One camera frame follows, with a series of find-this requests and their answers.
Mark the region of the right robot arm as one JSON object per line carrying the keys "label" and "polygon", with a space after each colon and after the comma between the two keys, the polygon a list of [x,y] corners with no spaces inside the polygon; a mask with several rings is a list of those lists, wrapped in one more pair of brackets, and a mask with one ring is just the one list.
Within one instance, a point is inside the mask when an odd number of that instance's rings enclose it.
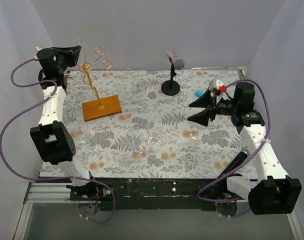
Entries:
{"label": "right robot arm", "polygon": [[248,152],[240,152],[216,180],[196,195],[216,204],[246,200],[255,215],[290,214],[302,185],[299,179],[289,176],[273,150],[268,139],[271,122],[264,121],[254,109],[255,89],[260,86],[250,79],[237,80],[232,85],[233,97],[224,99],[227,86],[212,80],[205,93],[189,104],[204,110],[188,117],[188,121],[206,127],[216,115],[230,116]]}

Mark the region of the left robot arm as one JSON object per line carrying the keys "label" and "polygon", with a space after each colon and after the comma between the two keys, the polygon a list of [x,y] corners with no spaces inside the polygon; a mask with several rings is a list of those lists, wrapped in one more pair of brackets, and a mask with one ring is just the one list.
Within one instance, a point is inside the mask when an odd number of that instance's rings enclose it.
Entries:
{"label": "left robot arm", "polygon": [[76,195],[93,200],[98,197],[99,189],[92,182],[92,174],[74,159],[76,146],[73,137],[63,124],[63,107],[67,95],[67,68],[78,63],[82,47],[50,47],[40,49],[37,60],[41,65],[38,81],[42,88],[45,103],[36,127],[30,129],[30,136],[45,163],[61,169],[71,177],[67,188]]}

